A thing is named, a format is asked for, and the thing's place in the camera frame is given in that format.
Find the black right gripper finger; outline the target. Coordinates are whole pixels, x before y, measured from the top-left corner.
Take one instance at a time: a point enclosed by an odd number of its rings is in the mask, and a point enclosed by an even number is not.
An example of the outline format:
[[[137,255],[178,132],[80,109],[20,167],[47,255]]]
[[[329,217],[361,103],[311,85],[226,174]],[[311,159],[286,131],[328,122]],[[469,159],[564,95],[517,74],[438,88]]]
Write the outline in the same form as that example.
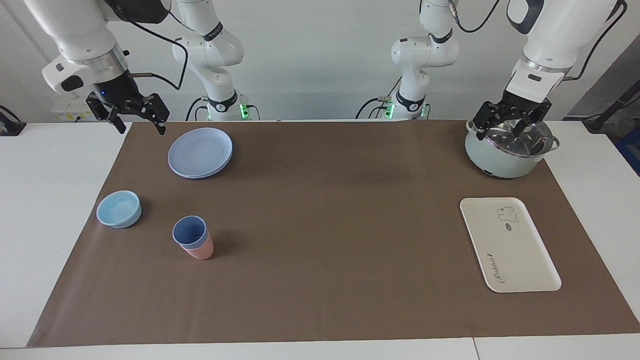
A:
[[[153,123],[158,134],[166,133],[165,123],[169,119],[169,109],[157,93],[142,98],[142,118]]]
[[[119,116],[119,109],[116,105],[111,109],[107,109],[95,92],[89,93],[86,98],[86,104],[96,120],[114,125],[120,134],[124,134],[126,132],[127,127]]]

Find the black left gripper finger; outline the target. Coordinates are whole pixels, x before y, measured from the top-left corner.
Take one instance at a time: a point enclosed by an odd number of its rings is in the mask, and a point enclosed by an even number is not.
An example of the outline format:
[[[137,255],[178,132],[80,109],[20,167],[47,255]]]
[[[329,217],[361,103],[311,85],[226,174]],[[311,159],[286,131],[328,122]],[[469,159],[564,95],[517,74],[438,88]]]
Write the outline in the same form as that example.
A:
[[[500,101],[496,104],[484,101],[473,117],[473,125],[477,130],[476,138],[482,141],[490,129],[501,125],[508,120],[511,105]]]
[[[553,133],[543,121],[551,106],[550,102],[543,102],[535,107],[533,104],[528,104],[516,108],[519,115],[519,121],[516,123],[516,143],[518,145],[535,145],[538,142],[553,139]]]

